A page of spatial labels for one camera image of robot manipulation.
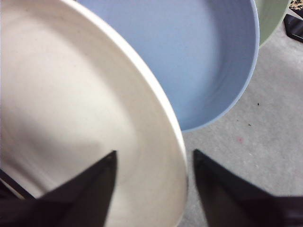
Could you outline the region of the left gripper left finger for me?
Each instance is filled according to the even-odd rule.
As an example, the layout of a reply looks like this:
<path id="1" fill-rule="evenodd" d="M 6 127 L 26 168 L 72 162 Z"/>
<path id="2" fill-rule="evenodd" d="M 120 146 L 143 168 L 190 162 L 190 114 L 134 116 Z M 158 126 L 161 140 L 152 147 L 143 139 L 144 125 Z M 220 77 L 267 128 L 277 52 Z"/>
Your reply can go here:
<path id="1" fill-rule="evenodd" d="M 0 172 L 2 227 L 102 227 L 116 183 L 117 154 L 112 151 L 88 169 L 34 198 Z"/>

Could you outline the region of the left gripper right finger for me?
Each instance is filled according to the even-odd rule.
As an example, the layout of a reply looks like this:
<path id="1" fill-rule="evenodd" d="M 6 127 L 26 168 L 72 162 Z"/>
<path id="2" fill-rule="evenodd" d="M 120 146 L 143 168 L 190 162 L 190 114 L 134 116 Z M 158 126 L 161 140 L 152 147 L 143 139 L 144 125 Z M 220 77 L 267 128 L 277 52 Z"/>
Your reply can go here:
<path id="1" fill-rule="evenodd" d="M 303 198 L 274 196 L 193 151 L 196 188 L 210 227 L 301 227 Z"/>

